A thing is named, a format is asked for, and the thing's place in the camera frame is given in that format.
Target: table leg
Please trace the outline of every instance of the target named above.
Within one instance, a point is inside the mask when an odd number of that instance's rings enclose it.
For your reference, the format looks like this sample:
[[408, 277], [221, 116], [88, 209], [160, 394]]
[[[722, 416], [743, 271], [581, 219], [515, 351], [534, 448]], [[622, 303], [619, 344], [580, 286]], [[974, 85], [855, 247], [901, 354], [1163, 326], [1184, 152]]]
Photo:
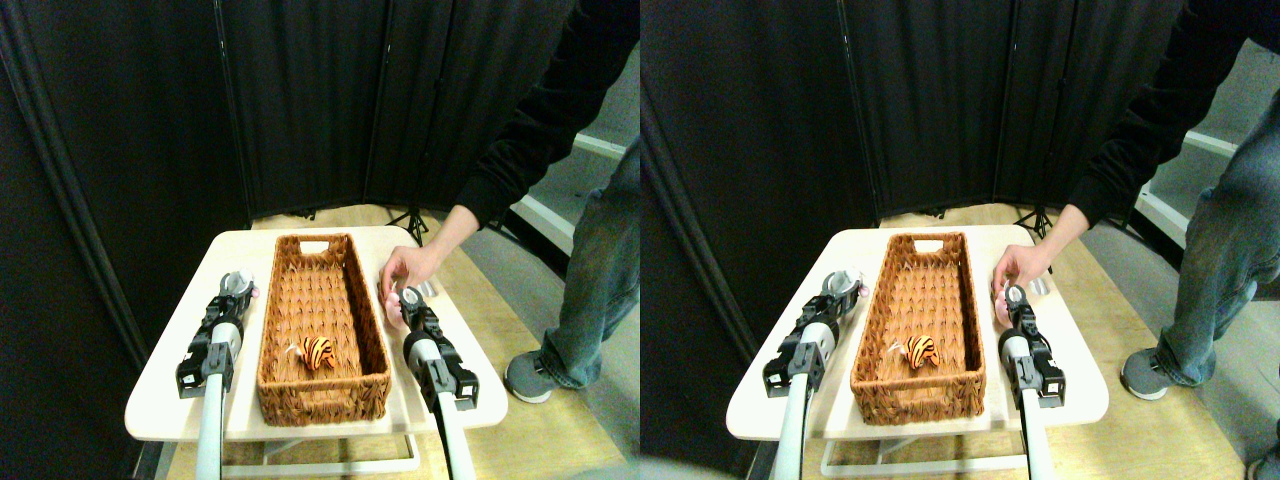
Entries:
[[276, 454], [289, 447], [297, 445], [301, 440], [268, 442], [262, 449], [264, 465], [224, 465], [224, 479], [247, 479], [260, 476], [343, 476], [343, 475], [370, 475], [389, 474], [417, 470], [422, 465], [422, 456], [417, 451], [417, 440], [413, 435], [404, 435], [408, 447], [408, 458], [396, 460], [370, 460], [339, 463], [294, 463], [294, 465], [265, 465], [268, 457]]
[[863, 477], [863, 476], [897, 476], [897, 475], [936, 475], [936, 474], [964, 474], [987, 470], [1015, 470], [1027, 468], [1025, 454], [1011, 454], [1004, 457], [941, 460], [932, 462], [884, 463], [884, 457], [906, 447], [918, 438], [897, 438], [879, 442], [879, 451], [873, 465], [833, 465], [831, 452], [840, 442], [827, 442], [827, 451], [822, 454], [822, 475], [826, 477]]
[[271, 456], [284, 452], [294, 445], [302, 443], [302, 440], [283, 440], [283, 442], [264, 442], [262, 443], [262, 465], [271, 462]]

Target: black sleeve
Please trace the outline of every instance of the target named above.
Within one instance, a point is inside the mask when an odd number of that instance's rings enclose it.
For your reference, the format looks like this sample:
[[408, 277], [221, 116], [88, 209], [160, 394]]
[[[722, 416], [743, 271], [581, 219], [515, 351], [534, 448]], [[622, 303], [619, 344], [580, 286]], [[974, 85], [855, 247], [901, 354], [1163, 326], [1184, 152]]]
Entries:
[[543, 78], [471, 168], [454, 202], [471, 210], [483, 227], [520, 201], [552, 163], [568, 156], [577, 132], [595, 120], [639, 40], [637, 0], [580, 0]]
[[1069, 202], [1093, 227], [1108, 214], [1133, 207], [1156, 166], [1178, 156], [1187, 131], [1213, 102], [1247, 38], [1233, 24], [1239, 12], [1219, 1], [1192, 0], [1174, 24], [1169, 46], [1151, 84], [1129, 104], [1071, 192]]

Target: pink object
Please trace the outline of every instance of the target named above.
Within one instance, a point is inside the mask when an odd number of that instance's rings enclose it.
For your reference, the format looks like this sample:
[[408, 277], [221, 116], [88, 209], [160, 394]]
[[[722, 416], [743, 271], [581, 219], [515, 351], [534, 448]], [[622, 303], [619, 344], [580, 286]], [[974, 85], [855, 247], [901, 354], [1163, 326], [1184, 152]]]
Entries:
[[387, 310], [387, 321], [392, 325], [407, 326], [404, 325], [404, 316], [399, 311], [399, 294], [392, 292], [387, 296], [387, 301], [383, 302], [383, 308]]
[[1005, 301], [1005, 292], [998, 291], [995, 293], [993, 303], [996, 308], [996, 333], [1005, 333], [1005, 330], [1014, 328], [1014, 323], [1009, 320], [1009, 302]]

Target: table top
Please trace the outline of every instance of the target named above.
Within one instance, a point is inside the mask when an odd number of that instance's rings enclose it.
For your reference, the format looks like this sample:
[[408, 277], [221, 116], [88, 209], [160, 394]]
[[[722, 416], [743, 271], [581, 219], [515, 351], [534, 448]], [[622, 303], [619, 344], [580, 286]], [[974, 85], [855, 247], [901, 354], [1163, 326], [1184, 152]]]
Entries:
[[[262, 412], [256, 394], [256, 374], [259, 348], [262, 339], [262, 323], [270, 292], [271, 264], [275, 255], [275, 239], [288, 234], [349, 233], [356, 246], [356, 255], [364, 269], [370, 303], [374, 305], [378, 324], [392, 357], [390, 392], [387, 396], [387, 415], [371, 421], [349, 421], [340, 424], [320, 424], [301, 428], [269, 426], [262, 422]], [[244, 316], [243, 344], [236, 360], [236, 375], [227, 396], [228, 442], [261, 442], [284, 439], [351, 438], [364, 435], [411, 434], [435, 430], [435, 420], [426, 408], [419, 393], [412, 371], [398, 355], [403, 349], [403, 338], [408, 330], [392, 326], [385, 320], [385, 312], [378, 307], [379, 270], [396, 246], [413, 246], [413, 238], [398, 227], [353, 227], [353, 228], [308, 228], [279, 230], [237, 230], [225, 232], [214, 238], [209, 252], [200, 262], [187, 292], [183, 293], [174, 310], [169, 325], [129, 396], [124, 411], [124, 425], [129, 434], [140, 440], [193, 442], [200, 436], [200, 398], [178, 398], [174, 381], [174, 369], [186, 355], [187, 344], [196, 334], [205, 306], [218, 294], [218, 282], [223, 274], [248, 269], [253, 273], [255, 285], [261, 294], [250, 303]], [[485, 356], [480, 344], [463, 321], [458, 308], [449, 298], [448, 289], [438, 276], [430, 279], [438, 296], [428, 298], [426, 303], [440, 317], [440, 329], [457, 347], [463, 366], [476, 374], [480, 380], [479, 404], [475, 410], [458, 413], [463, 428], [497, 425], [507, 415], [507, 394], [502, 380]]]
[[[952, 419], [908, 425], [867, 425], [854, 402], [849, 375], [867, 324], [867, 312], [874, 297], [876, 280], [884, 260], [890, 237], [900, 233], [961, 232], [968, 239], [969, 261], [973, 265], [974, 298], [982, 328], [986, 353], [987, 392], [983, 413], [975, 417]], [[956, 435], [965, 433], [1011, 430], [1020, 428], [1012, 392], [998, 362], [993, 306], [989, 297], [991, 274], [1007, 244], [1033, 244], [1030, 234], [1016, 225], [933, 227], [844, 230], [827, 243], [812, 270], [800, 283], [796, 294], [782, 311], [778, 323], [769, 332], [746, 375], [733, 392], [726, 413], [726, 425], [733, 436], [748, 440], [777, 440], [782, 430], [782, 412], [786, 398], [768, 398], [762, 371], [777, 357], [782, 339], [795, 328], [801, 307], [822, 289], [822, 280], [832, 271], [855, 268], [864, 282], [872, 285], [870, 297], [861, 298], [852, 312], [841, 320], [841, 335], [832, 352], [827, 376], [814, 393], [809, 408], [808, 434], [824, 439], [881, 439], [900, 436]], [[1053, 344], [1053, 358], [1066, 376], [1066, 402], [1062, 407], [1046, 410], [1048, 426], [1091, 424], [1102, 419], [1108, 403], [1108, 393], [1102, 372], [1089, 352], [1080, 330], [1071, 319], [1066, 303], [1053, 283], [1044, 275], [1050, 293], [1029, 293], [1041, 332]]]

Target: person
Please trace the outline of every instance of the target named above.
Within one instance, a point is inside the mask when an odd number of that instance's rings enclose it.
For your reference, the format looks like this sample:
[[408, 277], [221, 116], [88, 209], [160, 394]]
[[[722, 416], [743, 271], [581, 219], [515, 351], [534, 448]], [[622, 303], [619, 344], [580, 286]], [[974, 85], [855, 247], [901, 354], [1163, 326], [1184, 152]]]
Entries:
[[[1280, 52], [1280, 1], [1190, 0], [1174, 24], [1155, 79], [1134, 99], [1089, 160], [1057, 225], [1034, 247], [1010, 246], [992, 288], [1006, 276], [1025, 285], [1062, 248], [1108, 214], [1133, 207], [1157, 165], [1178, 156], [1183, 137], [1204, 119], [1247, 38]], [[1206, 189], [1187, 228], [1174, 325], [1160, 342], [1129, 356], [1120, 378], [1138, 398], [1156, 401], [1172, 385], [1213, 375], [1213, 342], [1249, 302], [1258, 283], [1280, 273], [1280, 92], [1239, 146], [1216, 188]], [[1280, 435], [1280, 422], [1276, 425]], [[1280, 479], [1272, 449], [1249, 476]]]
[[[637, 0], [580, 0], [541, 79], [472, 168], [440, 230], [422, 247], [396, 247], [380, 294], [416, 285], [492, 218], [518, 201], [599, 114], [604, 95], [640, 40]], [[640, 160], [630, 148], [604, 189], [588, 196], [573, 232], [559, 326], [541, 348], [511, 360], [503, 374], [521, 401], [545, 402], [557, 388], [585, 388], [600, 374], [600, 344], [640, 301]]]

